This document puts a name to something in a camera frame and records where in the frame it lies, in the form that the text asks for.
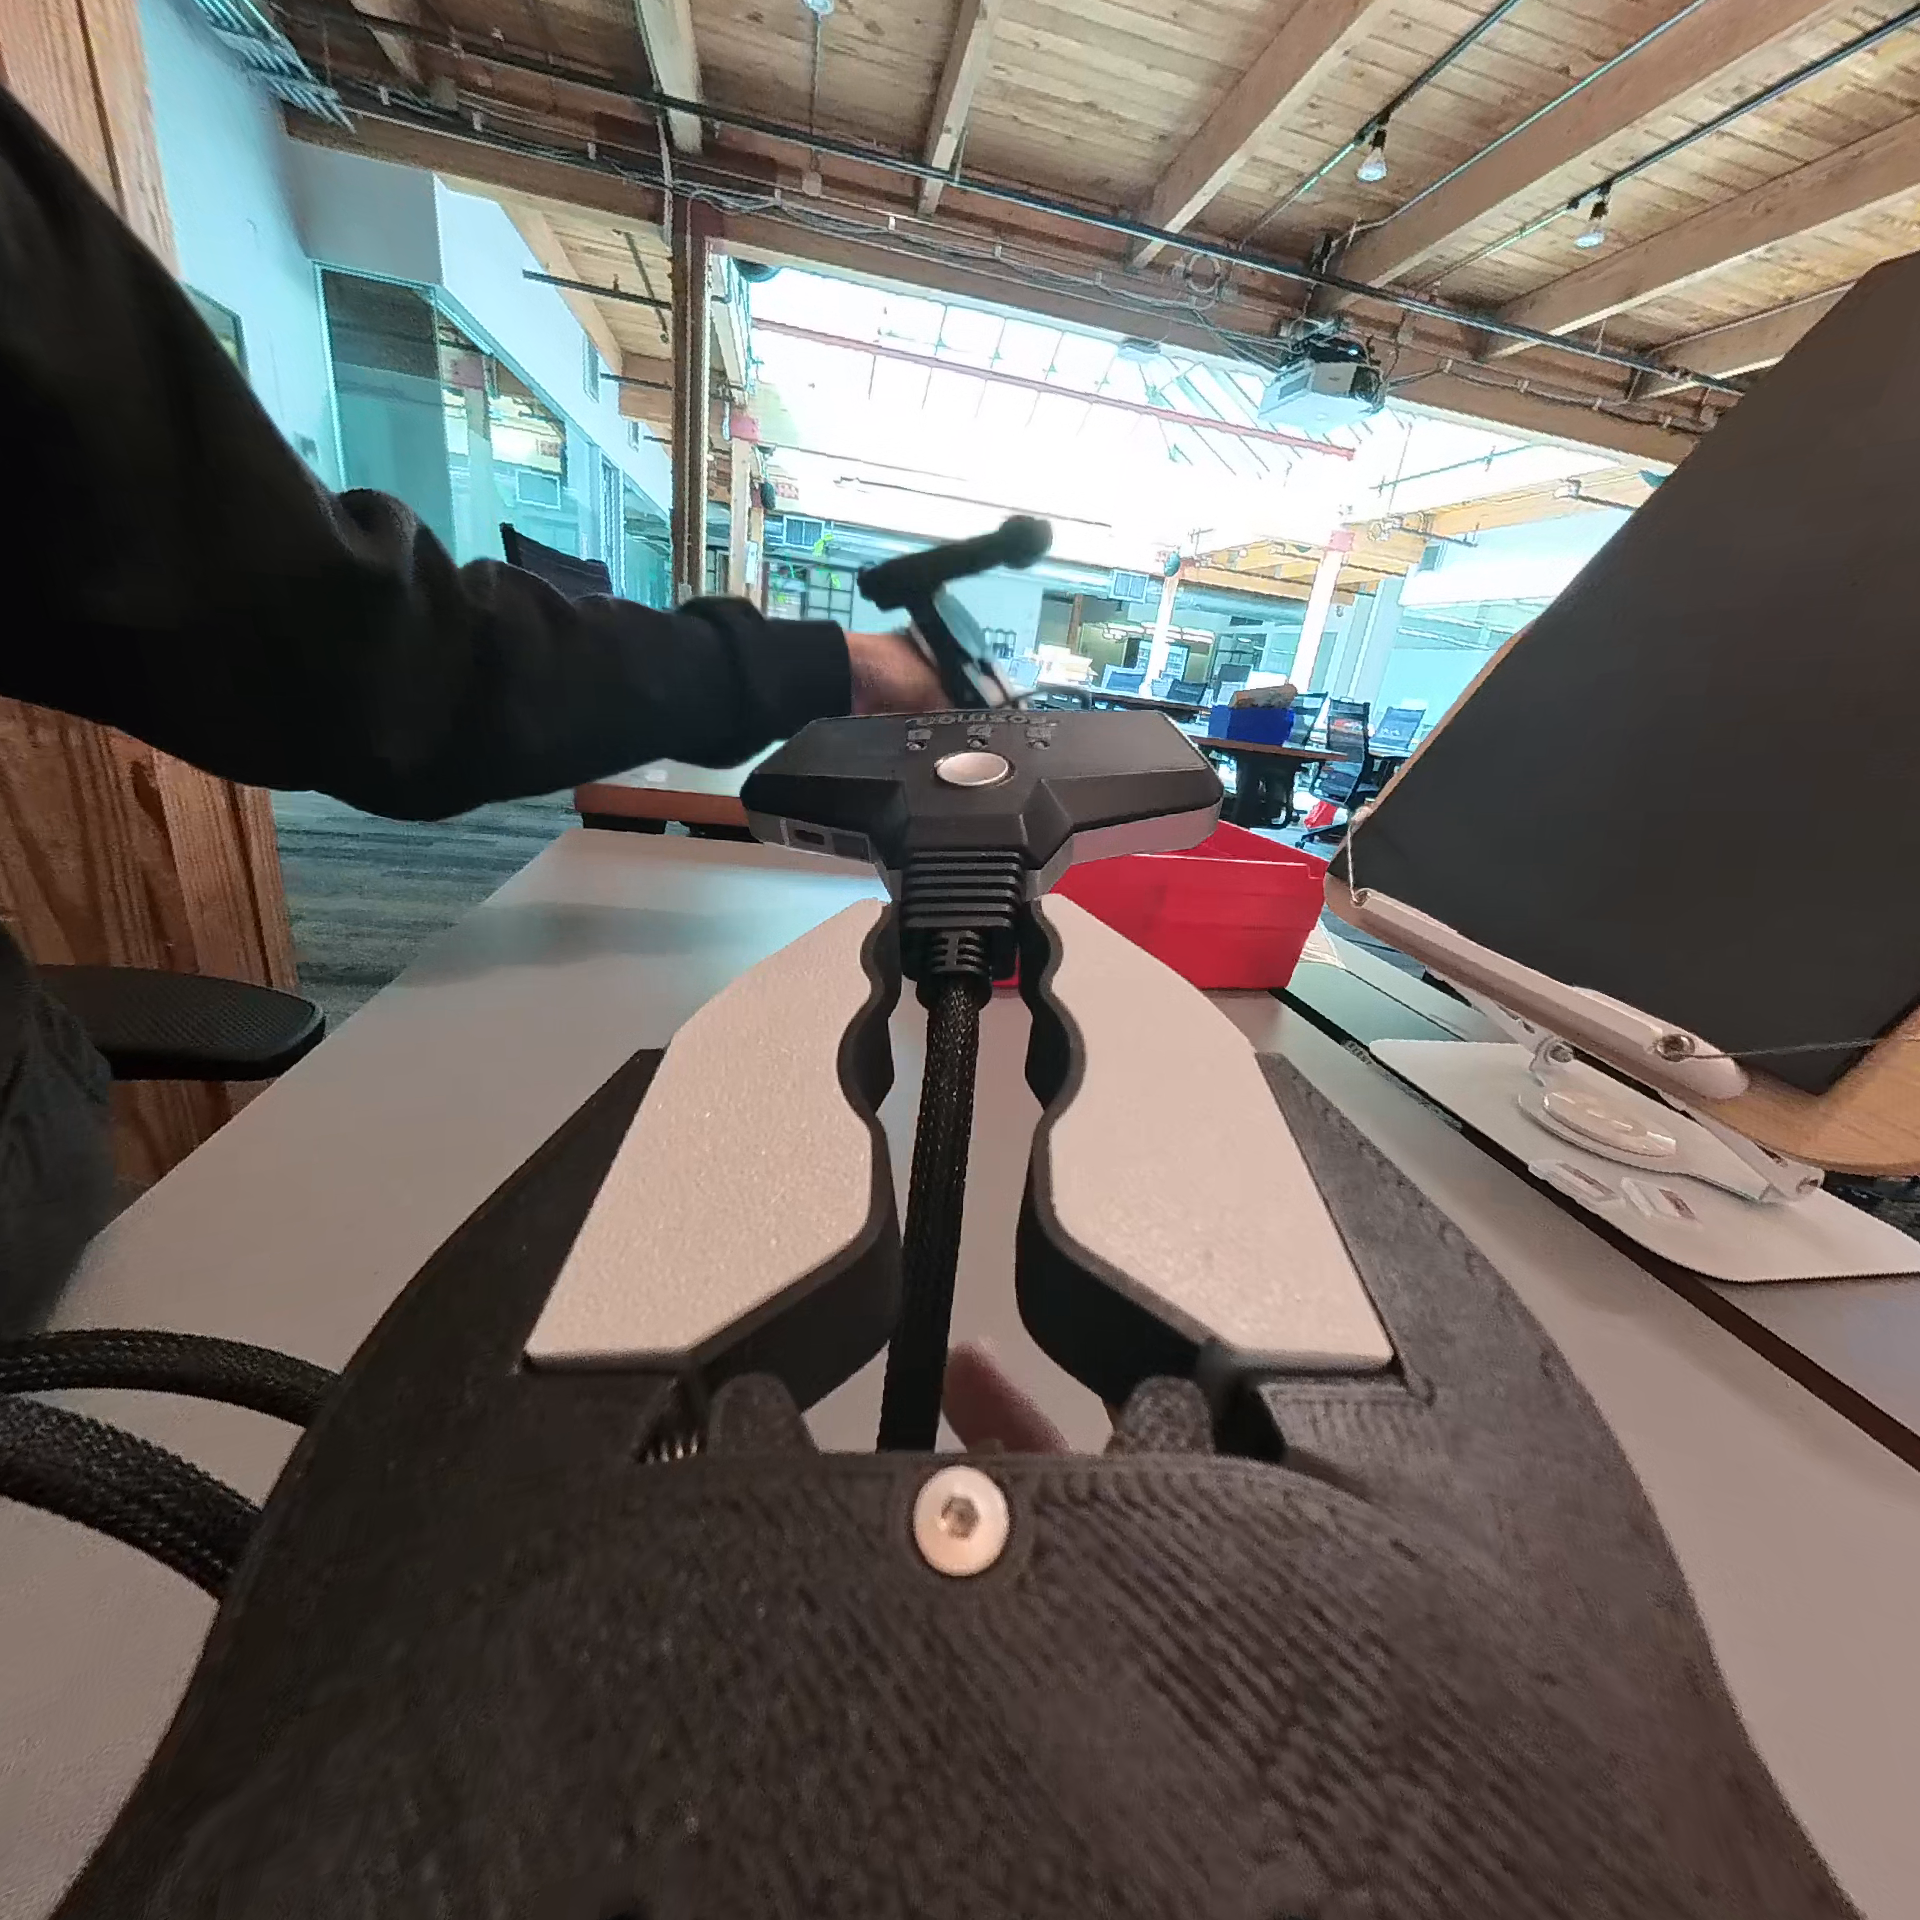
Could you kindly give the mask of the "person's right hand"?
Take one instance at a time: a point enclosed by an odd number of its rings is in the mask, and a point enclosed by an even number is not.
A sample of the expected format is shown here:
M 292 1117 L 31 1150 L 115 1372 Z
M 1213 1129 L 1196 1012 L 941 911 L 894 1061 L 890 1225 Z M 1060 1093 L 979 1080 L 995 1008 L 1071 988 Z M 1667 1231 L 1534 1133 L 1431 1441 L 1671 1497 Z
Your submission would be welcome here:
M 997 1357 L 965 1341 L 944 1364 L 944 1424 L 970 1453 L 1063 1455 L 1066 1433 L 1007 1377 Z

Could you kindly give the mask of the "person's left forearm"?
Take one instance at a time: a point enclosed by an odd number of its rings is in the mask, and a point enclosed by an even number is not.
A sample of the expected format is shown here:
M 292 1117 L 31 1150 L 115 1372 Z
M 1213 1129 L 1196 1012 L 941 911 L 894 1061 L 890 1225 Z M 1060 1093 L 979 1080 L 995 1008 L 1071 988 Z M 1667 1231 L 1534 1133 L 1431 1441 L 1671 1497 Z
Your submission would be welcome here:
M 392 495 L 326 502 L 331 538 L 272 607 L 238 782 L 424 823 L 655 758 L 734 765 L 858 705 L 831 622 L 568 600 L 522 566 L 455 562 Z

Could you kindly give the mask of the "black tablet with wooden frame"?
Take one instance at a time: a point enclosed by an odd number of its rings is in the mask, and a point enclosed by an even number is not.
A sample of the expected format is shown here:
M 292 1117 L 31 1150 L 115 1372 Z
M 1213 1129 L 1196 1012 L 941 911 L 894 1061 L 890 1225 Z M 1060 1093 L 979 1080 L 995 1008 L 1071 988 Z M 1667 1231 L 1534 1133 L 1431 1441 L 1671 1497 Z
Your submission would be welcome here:
M 1904 256 L 1477 674 L 1327 904 L 1778 1156 L 1916 1172 L 1916 524 Z

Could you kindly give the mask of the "person in black sweatshirt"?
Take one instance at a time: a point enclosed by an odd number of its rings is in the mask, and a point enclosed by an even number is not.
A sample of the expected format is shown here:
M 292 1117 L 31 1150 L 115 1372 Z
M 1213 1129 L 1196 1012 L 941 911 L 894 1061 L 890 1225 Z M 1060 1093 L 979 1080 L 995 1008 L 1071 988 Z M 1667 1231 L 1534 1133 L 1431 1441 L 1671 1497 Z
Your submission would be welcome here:
M 37 476 L 5 481 L 5 696 L 246 784 L 324 784 L 312 582 L 274 536 L 326 493 L 158 256 L 5 90 L 2 399 Z

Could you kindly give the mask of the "grey desk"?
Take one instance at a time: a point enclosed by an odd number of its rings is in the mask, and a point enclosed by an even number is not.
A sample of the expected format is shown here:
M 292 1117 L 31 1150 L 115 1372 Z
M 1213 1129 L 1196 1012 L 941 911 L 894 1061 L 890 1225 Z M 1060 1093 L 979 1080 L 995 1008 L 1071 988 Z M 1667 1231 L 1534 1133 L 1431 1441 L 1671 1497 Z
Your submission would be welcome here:
M 67 1324 L 340 1364 L 632 1052 L 876 893 L 770 848 L 564 832 L 100 1237 Z M 1615 1431 L 1758 1750 L 1866 1916 L 1916 1916 L 1916 1468 L 1283 1001 L 1218 1005 L 1488 1255 Z M 210 1602 L 5 1504 L 5 1916 L 120 1807 Z
M 1380 949 L 1316 928 L 1275 998 L 1419 1097 L 1480 1154 L 1526 1180 L 1847 1424 L 1908 1468 L 1917 1465 L 1912 1273 L 1727 1279 L 1672 1261 L 1672 1239 L 1648 1242 L 1642 1234 L 1669 1228 L 1669 1217 L 1637 1210 L 1623 1193 L 1590 1209 L 1554 1182 L 1548 1167 L 1575 1160 L 1578 1152 L 1519 1114 L 1525 1071 L 1503 1057 L 1495 1026 L 1427 974 L 1394 967 Z

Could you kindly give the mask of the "person's left hand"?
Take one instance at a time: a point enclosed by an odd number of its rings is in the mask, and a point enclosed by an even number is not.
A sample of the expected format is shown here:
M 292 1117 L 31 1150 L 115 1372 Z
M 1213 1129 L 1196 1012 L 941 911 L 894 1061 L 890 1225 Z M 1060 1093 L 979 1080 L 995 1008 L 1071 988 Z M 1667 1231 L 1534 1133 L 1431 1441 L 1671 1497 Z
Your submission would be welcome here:
M 936 665 L 912 631 L 847 631 L 852 714 L 936 713 L 949 705 Z

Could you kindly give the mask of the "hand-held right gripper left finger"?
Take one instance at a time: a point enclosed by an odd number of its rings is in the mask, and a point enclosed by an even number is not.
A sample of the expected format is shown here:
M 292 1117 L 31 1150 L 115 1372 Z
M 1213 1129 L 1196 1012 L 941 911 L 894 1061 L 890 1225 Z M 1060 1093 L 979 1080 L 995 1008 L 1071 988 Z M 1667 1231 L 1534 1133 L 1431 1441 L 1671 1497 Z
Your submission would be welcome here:
M 542 1374 L 770 1376 L 813 1407 L 903 1296 L 894 1158 L 901 970 L 860 898 L 683 1021 L 526 1340 Z

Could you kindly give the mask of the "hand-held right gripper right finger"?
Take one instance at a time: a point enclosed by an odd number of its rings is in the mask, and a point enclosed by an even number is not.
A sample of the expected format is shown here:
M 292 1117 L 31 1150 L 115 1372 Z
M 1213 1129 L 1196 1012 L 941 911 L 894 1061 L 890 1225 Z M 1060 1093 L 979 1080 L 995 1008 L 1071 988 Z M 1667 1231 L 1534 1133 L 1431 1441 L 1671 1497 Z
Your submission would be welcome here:
M 1400 1359 L 1256 1047 L 1083 904 L 1022 938 L 1024 1080 L 1040 1103 L 1016 1308 L 1107 1407 L 1155 1377 L 1237 1418 L 1266 1386 L 1400 1390 Z

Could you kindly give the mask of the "red plastic bin with tools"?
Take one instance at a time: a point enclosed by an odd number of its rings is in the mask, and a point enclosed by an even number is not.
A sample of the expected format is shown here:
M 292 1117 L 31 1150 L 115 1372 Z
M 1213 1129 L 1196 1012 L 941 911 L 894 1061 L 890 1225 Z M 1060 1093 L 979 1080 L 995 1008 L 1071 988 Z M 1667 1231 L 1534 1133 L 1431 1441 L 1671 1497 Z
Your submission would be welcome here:
M 1326 876 L 1322 855 L 1220 823 L 1194 848 L 1074 864 L 1051 895 L 1203 991 L 1278 991 L 1322 920 Z

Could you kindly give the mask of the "white tablet stand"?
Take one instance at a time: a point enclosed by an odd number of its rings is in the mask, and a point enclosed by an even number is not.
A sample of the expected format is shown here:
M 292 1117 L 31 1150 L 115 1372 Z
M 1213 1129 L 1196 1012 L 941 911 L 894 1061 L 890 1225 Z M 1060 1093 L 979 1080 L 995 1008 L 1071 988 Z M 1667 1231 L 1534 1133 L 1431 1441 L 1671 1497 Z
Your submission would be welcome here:
M 1380 1064 L 1603 1228 L 1734 1287 L 1916 1276 L 1916 1241 L 1823 1188 L 1838 1148 L 1762 1113 L 1767 1049 L 1570 985 L 1375 886 L 1354 928 L 1458 988 L 1499 1040 L 1380 1040 Z

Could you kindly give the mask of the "white ceiling projector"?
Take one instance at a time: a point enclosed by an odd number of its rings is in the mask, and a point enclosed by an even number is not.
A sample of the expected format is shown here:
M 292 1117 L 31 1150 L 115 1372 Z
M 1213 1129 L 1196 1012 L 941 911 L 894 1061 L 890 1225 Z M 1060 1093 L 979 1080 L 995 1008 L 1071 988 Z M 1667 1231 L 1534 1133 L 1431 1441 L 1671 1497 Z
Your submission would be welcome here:
M 1254 421 L 1272 432 L 1326 433 L 1386 404 L 1388 382 L 1365 343 L 1323 332 L 1295 343 L 1266 376 Z

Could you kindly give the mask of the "wooden post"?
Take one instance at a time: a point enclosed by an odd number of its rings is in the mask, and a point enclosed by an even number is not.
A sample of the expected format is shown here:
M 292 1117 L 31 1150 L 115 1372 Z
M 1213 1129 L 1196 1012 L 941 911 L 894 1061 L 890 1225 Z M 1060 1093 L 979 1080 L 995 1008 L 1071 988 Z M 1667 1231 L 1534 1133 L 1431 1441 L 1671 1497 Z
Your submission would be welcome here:
M 22 106 L 175 271 L 136 7 L 5 2 L 2 64 Z M 2 906 L 38 961 L 298 985 L 267 793 L 18 702 L 2 702 Z

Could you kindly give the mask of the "black mesh chair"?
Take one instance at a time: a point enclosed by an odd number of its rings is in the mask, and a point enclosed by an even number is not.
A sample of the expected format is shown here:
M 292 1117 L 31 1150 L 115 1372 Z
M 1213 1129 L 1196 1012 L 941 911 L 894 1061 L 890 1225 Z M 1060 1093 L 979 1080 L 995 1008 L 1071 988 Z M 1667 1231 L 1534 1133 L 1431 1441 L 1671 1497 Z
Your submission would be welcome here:
M 536 541 L 510 521 L 498 524 L 503 559 L 544 585 L 559 591 L 568 604 L 595 596 L 615 596 L 611 568 L 604 559 L 571 554 L 551 543 Z

